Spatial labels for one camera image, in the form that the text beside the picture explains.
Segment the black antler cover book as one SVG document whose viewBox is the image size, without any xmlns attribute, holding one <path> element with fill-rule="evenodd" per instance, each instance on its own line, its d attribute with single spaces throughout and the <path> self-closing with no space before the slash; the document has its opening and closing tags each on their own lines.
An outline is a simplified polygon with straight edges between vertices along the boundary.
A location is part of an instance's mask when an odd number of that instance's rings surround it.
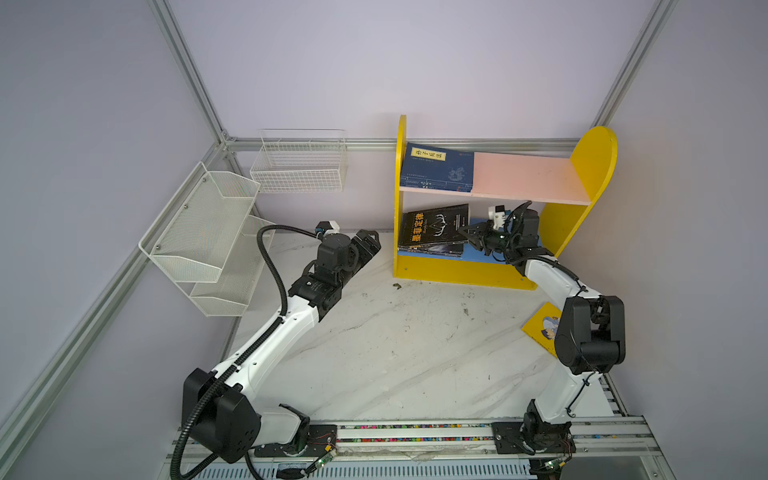
<svg viewBox="0 0 768 480">
<path fill-rule="evenodd" d="M 460 230 L 469 224 L 469 214 L 467 203 L 406 212 L 400 223 L 398 246 L 409 249 L 465 243 Z"/>
</svg>

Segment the black wolf cover book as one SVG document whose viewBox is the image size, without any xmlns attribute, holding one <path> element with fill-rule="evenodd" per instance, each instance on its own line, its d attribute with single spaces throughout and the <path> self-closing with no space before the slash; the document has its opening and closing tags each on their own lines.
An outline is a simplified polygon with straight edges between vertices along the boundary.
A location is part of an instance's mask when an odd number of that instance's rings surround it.
<svg viewBox="0 0 768 480">
<path fill-rule="evenodd" d="M 461 257 L 464 253 L 464 242 L 437 243 L 430 245 L 399 246 L 398 251 L 408 254 L 440 256 L 449 258 Z"/>
</svg>

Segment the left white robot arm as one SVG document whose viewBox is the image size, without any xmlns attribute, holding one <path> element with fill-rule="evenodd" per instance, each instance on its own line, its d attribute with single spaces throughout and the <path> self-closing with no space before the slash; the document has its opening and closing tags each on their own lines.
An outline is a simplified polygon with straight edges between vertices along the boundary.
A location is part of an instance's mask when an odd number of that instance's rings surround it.
<svg viewBox="0 0 768 480">
<path fill-rule="evenodd" d="M 183 383 L 181 430 L 172 453 L 172 475 L 191 478 L 215 460 L 235 463 L 257 446 L 278 444 L 302 451 L 306 415 L 281 404 L 257 408 L 261 386 L 298 340 L 341 300 L 344 287 L 381 250 L 377 232 L 353 236 L 321 222 L 310 232 L 317 254 L 286 286 L 271 257 L 264 258 L 278 288 L 280 305 L 240 349 Z"/>
</svg>

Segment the yellow cartoon cover book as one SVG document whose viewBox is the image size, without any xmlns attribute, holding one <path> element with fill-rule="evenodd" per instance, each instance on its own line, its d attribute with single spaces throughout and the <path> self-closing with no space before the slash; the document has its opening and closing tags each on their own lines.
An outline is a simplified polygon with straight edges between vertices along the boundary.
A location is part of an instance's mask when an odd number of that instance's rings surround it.
<svg viewBox="0 0 768 480">
<path fill-rule="evenodd" d="M 561 315 L 561 311 L 556 306 L 547 302 L 521 327 L 523 333 L 553 357 L 557 357 L 555 337 Z"/>
</svg>

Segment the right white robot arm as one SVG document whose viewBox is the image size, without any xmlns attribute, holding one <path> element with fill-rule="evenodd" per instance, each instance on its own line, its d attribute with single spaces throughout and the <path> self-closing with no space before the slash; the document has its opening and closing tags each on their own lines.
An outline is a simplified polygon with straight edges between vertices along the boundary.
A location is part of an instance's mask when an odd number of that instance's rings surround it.
<svg viewBox="0 0 768 480">
<path fill-rule="evenodd" d="M 539 214 L 529 203 L 508 212 L 499 206 L 489 219 L 461 227 L 475 250 L 514 267 L 535 283 L 560 311 L 554 350 L 560 366 L 544 391 L 529 402 L 515 433 L 497 434 L 528 455 L 572 446 L 576 408 L 604 374 L 626 356 L 625 306 L 617 296 L 588 287 L 539 238 Z"/>
</svg>

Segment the navy book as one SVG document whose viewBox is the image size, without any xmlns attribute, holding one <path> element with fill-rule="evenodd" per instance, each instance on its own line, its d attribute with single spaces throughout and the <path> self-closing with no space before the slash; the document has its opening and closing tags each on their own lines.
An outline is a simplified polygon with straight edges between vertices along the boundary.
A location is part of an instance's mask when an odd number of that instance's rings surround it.
<svg viewBox="0 0 768 480">
<path fill-rule="evenodd" d="M 470 193 L 472 183 L 454 182 L 446 180 L 430 180 L 422 178 L 403 178 L 400 181 L 401 188 L 426 189 L 448 192 Z"/>
<path fill-rule="evenodd" d="M 401 166 L 401 183 L 461 184 L 471 188 L 474 153 L 408 142 Z"/>
</svg>

